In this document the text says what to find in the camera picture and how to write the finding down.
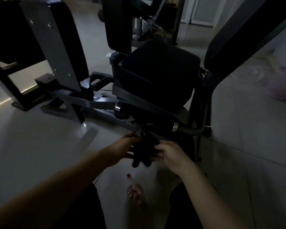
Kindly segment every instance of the forearm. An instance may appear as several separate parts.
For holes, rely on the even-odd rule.
[[[244,224],[224,203],[205,175],[188,161],[180,177],[204,229],[245,228]]]
[[[52,175],[0,207],[0,228],[51,228],[108,166],[104,148]]]

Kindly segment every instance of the plastic bottle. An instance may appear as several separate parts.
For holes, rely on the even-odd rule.
[[[127,196],[138,205],[145,203],[145,195],[141,185],[130,174],[127,174],[127,180],[131,183],[127,189]]]

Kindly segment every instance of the leg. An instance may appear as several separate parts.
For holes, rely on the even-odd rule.
[[[94,184],[90,184],[53,227],[106,229],[105,218]]]
[[[165,229],[203,229],[191,199],[183,183],[175,187],[170,195],[170,213]]]

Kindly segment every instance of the hand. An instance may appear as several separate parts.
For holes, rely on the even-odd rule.
[[[161,150],[161,152],[156,153],[155,157],[150,157],[153,161],[163,162],[173,173],[180,176],[184,166],[191,159],[183,152],[177,143],[173,141],[160,140],[159,145],[155,145],[155,149]]]
[[[117,141],[113,142],[111,145],[107,146],[105,150],[107,151],[110,161],[109,165],[115,165],[122,158],[132,158],[131,154],[127,152],[130,150],[133,143],[141,141],[142,138],[136,136],[133,132],[130,134],[125,134],[120,137]]]

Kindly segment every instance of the black seat cushion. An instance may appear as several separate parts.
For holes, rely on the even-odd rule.
[[[134,95],[164,108],[182,107],[198,77],[200,58],[162,41],[150,40],[118,67],[123,87]]]

